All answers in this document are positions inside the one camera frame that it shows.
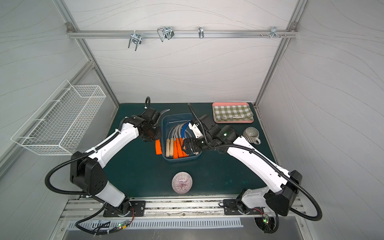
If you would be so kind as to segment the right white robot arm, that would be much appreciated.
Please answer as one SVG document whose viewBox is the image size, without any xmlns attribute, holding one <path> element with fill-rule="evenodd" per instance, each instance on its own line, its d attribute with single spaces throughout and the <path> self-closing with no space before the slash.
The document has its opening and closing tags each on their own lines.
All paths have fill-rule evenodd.
<svg viewBox="0 0 384 240">
<path fill-rule="evenodd" d="M 248 215 L 252 210 L 260 212 L 257 226 L 265 234 L 275 233 L 280 225 L 279 217 L 292 212 L 306 220 L 320 221 L 323 212 L 315 198 L 301 186 L 302 175 L 298 171 L 288 171 L 280 167 L 255 149 L 245 137 L 229 125 L 219 127 L 206 115 L 198 117 L 192 105 L 188 105 L 193 119 L 189 128 L 194 136 L 184 140 L 182 149 L 188 153 L 217 151 L 227 153 L 248 167 L 266 187 L 244 189 L 236 198 L 235 210 Z M 302 193 L 313 204 L 315 216 L 301 213 L 292 207 L 298 193 Z"/>
</svg>

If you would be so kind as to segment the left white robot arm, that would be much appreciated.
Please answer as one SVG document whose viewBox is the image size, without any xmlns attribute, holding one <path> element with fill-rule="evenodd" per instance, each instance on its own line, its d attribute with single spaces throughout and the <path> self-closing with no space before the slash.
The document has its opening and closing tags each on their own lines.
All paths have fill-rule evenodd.
<svg viewBox="0 0 384 240">
<path fill-rule="evenodd" d="M 155 141 L 160 138 L 158 121 L 161 113 L 150 105 L 151 99 L 146 97 L 144 111 L 141 114 L 123 118 L 115 132 L 101 143 L 84 153 L 74 153 L 69 161 L 59 164 L 47 173 L 45 185 L 50 191 L 61 195 L 90 196 L 102 204 L 102 208 L 97 213 L 76 222 L 79 230 L 94 236 L 102 236 L 119 232 L 132 223 L 124 221 L 117 227 L 105 231 L 101 227 L 90 230 L 81 225 L 103 210 L 112 211 L 118 217 L 135 216 L 135 208 L 129 196 L 109 181 L 104 168 L 120 150 L 138 137 L 142 137 L 144 141 Z M 80 191 L 61 190 L 51 183 L 53 174 L 65 166 L 70 166 L 70 181 L 79 187 Z"/>
</svg>

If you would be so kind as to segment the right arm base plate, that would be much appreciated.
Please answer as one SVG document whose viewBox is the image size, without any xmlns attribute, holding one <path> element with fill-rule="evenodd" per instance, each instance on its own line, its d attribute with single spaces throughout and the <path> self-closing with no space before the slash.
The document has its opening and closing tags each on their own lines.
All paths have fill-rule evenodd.
<svg viewBox="0 0 384 240">
<path fill-rule="evenodd" d="M 224 215 L 226 216 L 237 216 L 237 215 L 257 215 L 263 216 L 263 208 L 253 208 L 249 209 L 244 204 L 237 202 L 235 199 L 224 199 L 222 202 L 219 202 L 219 206 L 224 210 Z"/>
</svg>

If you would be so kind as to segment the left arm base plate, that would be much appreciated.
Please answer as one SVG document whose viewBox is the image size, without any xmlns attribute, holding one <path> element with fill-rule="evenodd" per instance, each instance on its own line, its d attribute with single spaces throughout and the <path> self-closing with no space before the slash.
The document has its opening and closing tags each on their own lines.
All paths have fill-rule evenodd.
<svg viewBox="0 0 384 240">
<path fill-rule="evenodd" d="M 146 201 L 125 201 L 119 207 L 107 204 L 103 213 L 105 218 L 114 217 L 142 217 L 145 212 Z"/>
</svg>

